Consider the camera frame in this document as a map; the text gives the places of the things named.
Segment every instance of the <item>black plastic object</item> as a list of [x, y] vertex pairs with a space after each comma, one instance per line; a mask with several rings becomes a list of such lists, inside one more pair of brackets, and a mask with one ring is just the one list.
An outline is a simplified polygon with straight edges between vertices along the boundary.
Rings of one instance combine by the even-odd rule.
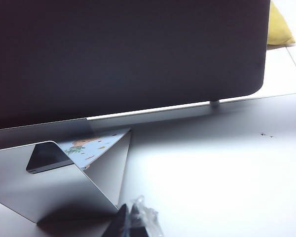
[[124, 204], [112, 220], [102, 237], [128, 237], [129, 210]]
[[244, 96], [269, 0], [0, 0], [0, 128]]
[[26, 171], [37, 174], [73, 164], [72, 160], [53, 142], [36, 144]]

